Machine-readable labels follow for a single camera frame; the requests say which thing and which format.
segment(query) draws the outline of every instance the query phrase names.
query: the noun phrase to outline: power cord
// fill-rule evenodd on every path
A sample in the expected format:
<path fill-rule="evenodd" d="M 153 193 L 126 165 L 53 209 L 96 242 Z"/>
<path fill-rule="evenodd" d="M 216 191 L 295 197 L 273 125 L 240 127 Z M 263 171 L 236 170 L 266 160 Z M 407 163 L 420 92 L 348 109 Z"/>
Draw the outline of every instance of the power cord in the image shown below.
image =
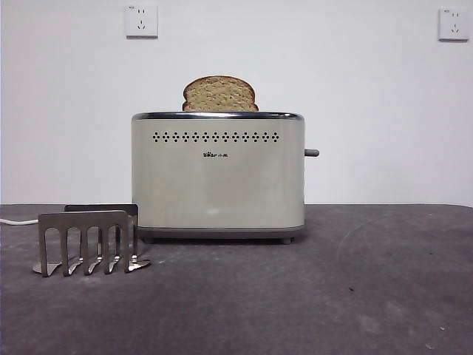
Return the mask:
<path fill-rule="evenodd" d="M 4 220 L 0 218 L 0 223 L 7 224 L 9 226 L 26 226 L 28 224 L 36 224 L 38 220 Z"/>

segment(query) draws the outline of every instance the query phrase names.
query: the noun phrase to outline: toast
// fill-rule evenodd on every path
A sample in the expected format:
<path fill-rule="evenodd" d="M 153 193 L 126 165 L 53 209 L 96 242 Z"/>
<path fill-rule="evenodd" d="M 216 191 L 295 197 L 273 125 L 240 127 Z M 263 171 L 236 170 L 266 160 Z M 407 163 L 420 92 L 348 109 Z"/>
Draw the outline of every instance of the toast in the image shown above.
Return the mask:
<path fill-rule="evenodd" d="M 231 76 L 206 76 L 184 89 L 183 111 L 258 111 L 254 90 Z"/>

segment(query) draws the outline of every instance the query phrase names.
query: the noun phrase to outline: electrical socket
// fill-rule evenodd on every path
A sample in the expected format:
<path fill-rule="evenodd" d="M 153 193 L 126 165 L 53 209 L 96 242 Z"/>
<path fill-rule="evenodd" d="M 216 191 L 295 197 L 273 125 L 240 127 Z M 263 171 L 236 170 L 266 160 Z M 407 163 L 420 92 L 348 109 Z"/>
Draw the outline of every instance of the electrical socket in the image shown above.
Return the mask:
<path fill-rule="evenodd" d="M 157 6 L 125 7 L 125 34 L 127 38 L 157 38 Z"/>
<path fill-rule="evenodd" d="M 438 11 L 438 39 L 440 41 L 468 41 L 469 11 L 440 9 Z"/>

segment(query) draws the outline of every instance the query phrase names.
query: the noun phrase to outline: toaster foot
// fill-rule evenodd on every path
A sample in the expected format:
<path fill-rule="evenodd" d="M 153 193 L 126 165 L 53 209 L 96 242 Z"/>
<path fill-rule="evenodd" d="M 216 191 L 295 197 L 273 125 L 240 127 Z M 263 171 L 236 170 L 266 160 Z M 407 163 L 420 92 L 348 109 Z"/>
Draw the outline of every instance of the toaster foot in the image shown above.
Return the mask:
<path fill-rule="evenodd" d="M 291 244 L 292 241 L 293 241 L 293 238 L 281 238 L 281 242 L 285 245 Z"/>

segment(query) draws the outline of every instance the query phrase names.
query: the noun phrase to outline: bread crust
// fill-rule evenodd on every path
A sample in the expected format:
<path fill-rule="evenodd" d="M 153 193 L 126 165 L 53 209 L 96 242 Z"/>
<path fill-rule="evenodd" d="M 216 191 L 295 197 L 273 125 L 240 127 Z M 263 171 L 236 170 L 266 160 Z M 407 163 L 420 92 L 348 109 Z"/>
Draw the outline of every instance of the bread crust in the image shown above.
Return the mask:
<path fill-rule="evenodd" d="M 211 76 L 205 76 L 205 77 L 202 77 L 202 78 L 198 78 L 198 79 L 192 81 L 190 84 L 188 84 L 188 85 L 186 86 L 186 88 L 184 89 L 184 92 L 183 92 L 184 99 L 186 100 L 186 102 L 184 102 L 184 104 L 183 104 L 183 111 L 192 111 L 192 110 L 194 110 L 194 109 L 192 108 L 193 105 L 194 105 L 194 106 L 198 106 L 198 104 L 201 104 L 201 105 L 202 105 L 202 102 L 201 102 L 201 103 L 198 103 L 198 102 L 197 102 L 197 103 L 193 103 L 193 102 L 192 102 L 192 98 L 190 97 L 191 95 L 189 94 L 189 92 L 190 92 L 193 88 L 198 87 L 198 86 L 201 85 L 201 84 L 202 84 L 202 85 L 205 85 L 206 82 L 211 81 L 212 79 L 214 79 L 215 82 L 214 82 L 214 83 L 208 83 L 208 85 L 215 84 L 215 83 L 217 83 L 220 79 L 224 79 L 224 80 L 225 80 L 225 79 L 227 79 L 227 80 L 229 79 L 229 80 L 235 81 L 235 82 L 237 83 L 237 86 L 243 86 L 244 88 L 246 88 L 246 89 L 248 90 L 249 94 L 250 94 L 249 97 L 248 97 L 247 95 L 245 95 L 245 96 L 239 96 L 239 94 L 238 94 L 237 92 L 234 93 L 234 94 L 235 94 L 236 96 L 239 96 L 239 99 L 244 102 L 244 105 L 241 105 L 241 102 L 239 102 L 239 103 L 238 103 L 239 105 L 237 105 L 237 106 L 248 106 L 248 109 L 241 109 L 241 108 L 239 108 L 239 109 L 237 109 L 237 111 L 246 111 L 246 110 L 247 110 L 247 111 L 258 111 L 258 106 L 254 103 L 254 101 L 255 101 L 255 92 L 254 92 L 254 90 L 253 90 L 253 87 L 251 87 L 251 85 L 250 85 L 249 83 L 247 83 L 246 81 L 243 81 L 242 79 L 235 78 L 235 77 L 233 77 L 233 76 L 228 76 L 228 75 L 211 75 Z M 232 93 L 230 93 L 230 94 L 227 95 L 227 97 L 226 97 L 227 100 L 228 100 L 228 99 L 231 99 L 231 98 L 234 99 L 234 97 L 232 96 Z M 215 103 L 215 102 L 218 102 L 218 98 L 215 98 L 215 96 L 214 96 L 214 98 L 211 98 L 211 99 L 214 100 L 214 103 Z M 211 101 L 212 101 L 212 100 L 208 101 L 208 105 L 210 105 L 210 106 L 211 106 L 211 104 L 212 104 Z M 226 111 L 226 110 L 228 110 L 228 109 L 226 109 L 226 108 L 225 108 L 225 105 L 223 105 L 223 109 L 220 109 L 220 108 L 219 108 L 219 109 L 217 109 L 217 110 Z"/>

